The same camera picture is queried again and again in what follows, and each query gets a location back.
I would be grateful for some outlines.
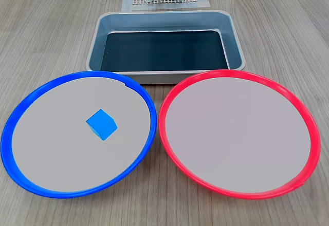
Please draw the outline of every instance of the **wood grain surface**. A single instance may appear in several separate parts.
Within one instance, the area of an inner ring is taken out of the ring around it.
[[[43,198],[0,166],[0,225],[325,226],[329,222],[329,0],[209,0],[232,14],[246,71],[298,96],[317,121],[319,165],[296,191],[247,201],[212,193],[180,172],[157,133],[141,164],[99,193]],[[0,130],[33,90],[85,70],[97,18],[121,0],[0,0]],[[159,110],[171,86],[146,86]]]

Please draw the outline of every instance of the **blue cube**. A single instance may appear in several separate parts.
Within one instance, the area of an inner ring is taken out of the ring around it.
[[[93,132],[102,140],[106,140],[115,130],[118,129],[117,124],[105,111],[100,109],[87,121]]]

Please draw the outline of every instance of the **red rim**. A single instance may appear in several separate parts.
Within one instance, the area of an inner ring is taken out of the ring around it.
[[[283,95],[287,100],[289,100],[293,106],[298,110],[300,115],[302,116],[303,120],[306,123],[309,135],[310,135],[310,141],[311,141],[311,147],[310,147],[310,153],[308,161],[304,167],[304,169],[290,182],[286,183],[285,185],[271,190],[267,192],[262,193],[238,193],[234,191],[229,191],[225,189],[221,189],[220,187],[214,186],[212,184],[209,184],[203,180],[201,180],[199,177],[194,175],[191,171],[189,171],[176,157],[173,150],[171,149],[170,143],[167,138],[166,133],[166,116],[168,109],[172,103],[172,101],[175,99],[175,97],[182,92],[185,88],[188,86],[207,79],[211,78],[220,78],[220,77],[231,77],[231,78],[239,78],[239,79],[245,79],[254,81],[260,84],[263,84],[265,86],[268,86],[272,88],[273,90],[277,91],[281,95]],[[177,84],[166,96],[166,98],[163,101],[163,104],[160,109],[159,113],[159,133],[160,138],[163,143],[163,146],[168,153],[169,157],[173,160],[173,162],[182,170],[188,177],[190,177],[192,180],[196,181],[200,185],[206,187],[209,190],[212,190],[214,192],[234,197],[234,198],[240,198],[240,199],[269,199],[273,197],[278,197],[284,194],[287,194],[300,186],[302,186],[305,181],[311,176],[313,171],[315,170],[319,158],[320,158],[320,151],[321,151],[321,140],[320,140],[320,133],[318,130],[318,127],[316,125],[315,120],[313,119],[311,113],[308,111],[306,106],[290,91],[288,91],[283,86],[279,85],[278,83],[269,80],[265,77],[259,76],[257,74],[245,72],[245,71],[237,71],[237,70],[213,70],[208,71],[200,74],[196,74],[194,76],[191,76],[179,84]]]

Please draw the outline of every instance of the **metal tray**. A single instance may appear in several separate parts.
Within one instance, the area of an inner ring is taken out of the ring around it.
[[[229,69],[241,70],[245,59],[230,14],[225,11],[106,13],[99,17],[89,50],[86,69],[101,70],[107,36],[113,32],[200,31],[214,30],[221,35]],[[192,74],[205,70],[125,71],[139,84],[176,84]]]

